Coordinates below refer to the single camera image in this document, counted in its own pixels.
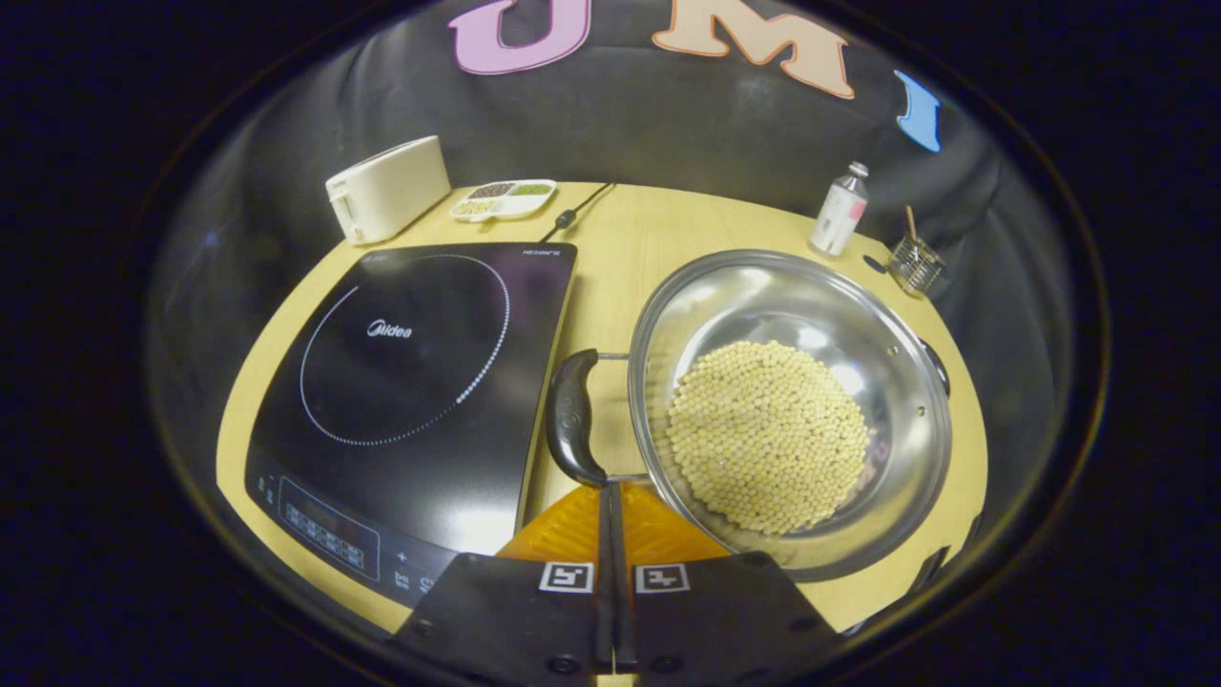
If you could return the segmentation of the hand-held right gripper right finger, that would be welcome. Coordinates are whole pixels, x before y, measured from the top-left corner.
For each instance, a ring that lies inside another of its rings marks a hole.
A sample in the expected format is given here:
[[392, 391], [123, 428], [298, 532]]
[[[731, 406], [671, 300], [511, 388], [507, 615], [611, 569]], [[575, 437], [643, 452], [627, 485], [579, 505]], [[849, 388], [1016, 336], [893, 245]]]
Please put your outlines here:
[[614, 488], [615, 667], [637, 686], [772, 686], [819, 674], [842, 636], [763, 552], [733, 555], [650, 487]]

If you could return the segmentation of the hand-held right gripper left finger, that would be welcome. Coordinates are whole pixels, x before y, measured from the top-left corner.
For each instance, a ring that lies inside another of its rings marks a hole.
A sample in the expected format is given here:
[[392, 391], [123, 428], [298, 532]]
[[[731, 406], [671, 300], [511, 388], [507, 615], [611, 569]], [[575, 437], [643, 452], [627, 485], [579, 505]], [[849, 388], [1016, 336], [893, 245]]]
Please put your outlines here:
[[495, 555], [462, 553], [391, 643], [453, 686], [593, 686], [615, 674], [615, 488], [579, 487]]

